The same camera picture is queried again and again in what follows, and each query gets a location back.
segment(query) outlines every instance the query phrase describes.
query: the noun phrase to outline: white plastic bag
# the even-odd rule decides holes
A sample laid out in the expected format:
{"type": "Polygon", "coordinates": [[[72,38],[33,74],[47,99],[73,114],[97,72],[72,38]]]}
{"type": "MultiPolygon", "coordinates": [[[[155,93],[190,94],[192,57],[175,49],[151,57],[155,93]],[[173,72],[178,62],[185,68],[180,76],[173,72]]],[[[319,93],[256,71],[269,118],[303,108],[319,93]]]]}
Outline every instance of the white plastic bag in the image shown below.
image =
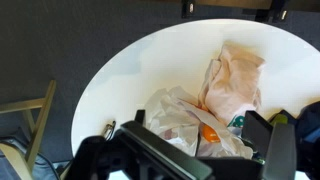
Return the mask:
{"type": "Polygon", "coordinates": [[[252,149],[232,134],[210,113],[198,109],[197,99],[181,87],[157,91],[146,103],[146,128],[176,146],[190,156],[196,155],[199,125],[201,122],[213,128],[220,143],[209,143],[201,138],[199,156],[252,157],[252,149]]]}

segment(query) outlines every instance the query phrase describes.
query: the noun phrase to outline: gray carpet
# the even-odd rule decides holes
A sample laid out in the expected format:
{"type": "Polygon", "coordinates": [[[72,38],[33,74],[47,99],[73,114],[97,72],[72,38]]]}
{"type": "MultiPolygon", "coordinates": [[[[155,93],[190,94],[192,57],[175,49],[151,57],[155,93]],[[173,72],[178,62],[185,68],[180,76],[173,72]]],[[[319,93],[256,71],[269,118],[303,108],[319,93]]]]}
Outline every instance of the gray carpet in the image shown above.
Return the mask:
{"type": "MultiPolygon", "coordinates": [[[[57,80],[41,150],[54,162],[70,160],[71,125],[77,103],[96,72],[119,51],[145,35],[187,21],[249,19],[241,9],[197,6],[197,17],[180,18],[180,5],[134,0],[0,2],[0,103],[41,97],[57,80]]],[[[320,14],[289,12],[272,24],[320,49],[320,14]]],[[[23,123],[0,116],[0,134],[23,123]]]]}

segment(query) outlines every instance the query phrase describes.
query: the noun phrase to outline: trash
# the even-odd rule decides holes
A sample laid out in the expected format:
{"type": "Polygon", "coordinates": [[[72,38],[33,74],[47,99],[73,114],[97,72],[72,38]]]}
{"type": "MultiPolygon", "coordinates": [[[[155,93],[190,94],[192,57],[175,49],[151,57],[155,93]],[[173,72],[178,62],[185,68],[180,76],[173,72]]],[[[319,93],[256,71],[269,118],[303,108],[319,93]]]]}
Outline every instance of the trash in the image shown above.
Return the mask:
{"type": "Polygon", "coordinates": [[[263,64],[262,58],[241,47],[224,45],[206,72],[199,106],[225,126],[242,127],[245,112],[260,106],[258,80],[263,64]]]}
{"type": "Polygon", "coordinates": [[[157,91],[145,105],[146,128],[188,155],[195,156],[202,122],[214,129],[220,142],[210,143],[202,137],[197,156],[252,157],[250,147],[246,147],[212,114],[193,104],[197,104],[197,100],[181,87],[157,91]]]}
{"type": "Polygon", "coordinates": [[[207,141],[211,143],[221,142],[217,132],[206,124],[203,125],[201,134],[207,141]]]}

